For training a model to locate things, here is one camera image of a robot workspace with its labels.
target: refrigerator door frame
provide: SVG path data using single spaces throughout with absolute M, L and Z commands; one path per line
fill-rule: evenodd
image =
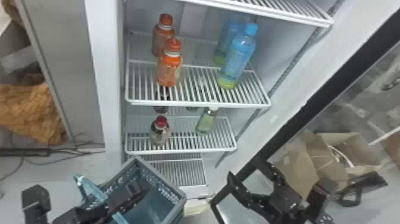
M 380 61 L 390 50 L 400 43 L 400 10 L 390 16 L 388 20 L 370 37 L 370 39 L 326 82 L 307 103 L 299 110 L 236 174 L 243 182 L 252 175 L 256 168 L 252 160 L 260 157 L 268 160 L 293 136 L 300 132 L 313 118 L 317 117 L 337 97 L 352 86 L 370 67 Z M 219 223 L 224 220 L 217 205 L 230 194 L 227 185 L 211 200 L 211 209 Z

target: brown cardboard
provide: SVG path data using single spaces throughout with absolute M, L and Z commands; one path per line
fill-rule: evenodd
M 335 160 L 329 145 L 343 152 L 355 165 L 344 167 Z M 287 182 L 306 199 L 313 185 L 323 176 L 338 183 L 342 190 L 351 176 L 360 176 L 380 169 L 380 161 L 373 149 L 359 133 L 318 133 L 305 131 L 281 150 L 289 151 L 275 166 Z M 400 158 L 400 140 L 396 153 Z
M 368 146 L 368 142 L 356 132 L 351 133 L 318 133 L 326 144 L 334 146 L 344 153 L 354 167 L 345 168 L 349 175 L 361 176 L 381 168 L 380 160 Z
M 300 141 L 288 143 L 282 150 L 289 150 L 275 166 L 285 176 L 289 185 L 305 200 L 319 177 L 313 162 L 307 153 L 306 146 Z
M 386 153 L 392 158 L 393 162 L 400 168 L 400 133 L 394 133 L 388 137 L 383 145 Z

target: burlap sack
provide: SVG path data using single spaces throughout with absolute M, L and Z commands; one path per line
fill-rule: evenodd
M 46 83 L 0 85 L 0 125 L 45 144 L 65 141 L 65 130 Z

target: wire shelf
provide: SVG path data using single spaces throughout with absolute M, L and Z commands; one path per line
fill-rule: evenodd
M 178 0 L 279 20 L 329 27 L 334 20 L 312 0 Z
M 178 186 L 207 186 L 200 153 L 141 155 L 141 157 Z
M 231 108 L 271 106 L 271 101 L 250 64 L 246 66 L 236 88 L 219 88 L 216 78 L 220 68 L 211 60 L 216 45 L 213 41 L 178 37 L 183 42 L 184 56 L 180 83 L 166 88 L 160 86 L 155 79 L 157 58 L 151 54 L 151 35 L 131 31 L 129 36 L 125 99 L 132 105 L 216 105 Z M 170 99 L 161 99 L 160 96 L 167 93 Z
M 160 86 L 154 78 L 155 64 L 129 63 L 126 76 L 126 101 L 132 105 L 169 105 L 181 107 L 255 108 L 270 107 L 260 80 L 254 72 L 246 72 L 234 89 L 218 87 L 218 68 L 183 67 L 177 86 Z M 170 99 L 160 96 L 169 94 Z
M 168 180 L 178 186 L 197 186 L 207 184 L 201 159 L 186 161 L 152 161 L 149 163 Z
M 148 130 L 154 118 L 143 117 L 128 129 L 126 134 L 125 152 L 131 155 L 175 154 L 175 153 L 211 153 L 234 151 L 237 148 L 235 136 L 227 117 L 217 117 L 211 132 L 198 135 L 195 126 L 199 117 L 168 117 L 172 134 L 167 142 L 154 145 L 148 138 Z

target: plastic bottle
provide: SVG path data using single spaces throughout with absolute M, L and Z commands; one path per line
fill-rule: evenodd
M 215 65 L 223 66 L 225 63 L 226 53 L 228 52 L 229 46 L 232 43 L 233 38 L 238 34 L 242 33 L 245 29 L 244 20 L 238 18 L 230 18 L 226 21 L 222 33 L 220 35 L 220 40 L 215 48 L 214 56 L 212 60 Z
M 245 33 L 236 35 L 229 46 L 225 65 L 221 68 L 217 78 L 218 86 L 223 89 L 233 89 L 242 75 L 247 62 L 255 50 L 254 35 L 257 33 L 257 24 L 248 23 Z
M 170 125 L 167 118 L 160 115 L 151 124 L 149 138 L 154 145 L 164 145 L 169 136 L 171 136 Z
M 160 22 L 154 26 L 151 52 L 159 57 L 164 49 L 167 39 L 175 36 L 175 30 L 172 28 L 172 15 L 161 14 Z
M 210 106 L 205 107 L 201 117 L 196 125 L 196 133 L 198 135 L 204 135 L 210 132 L 214 124 L 214 119 L 217 117 L 218 107 Z
M 174 86 L 178 83 L 182 64 L 180 47 L 180 41 L 175 38 L 168 39 L 165 43 L 156 71 L 157 82 L 162 86 Z

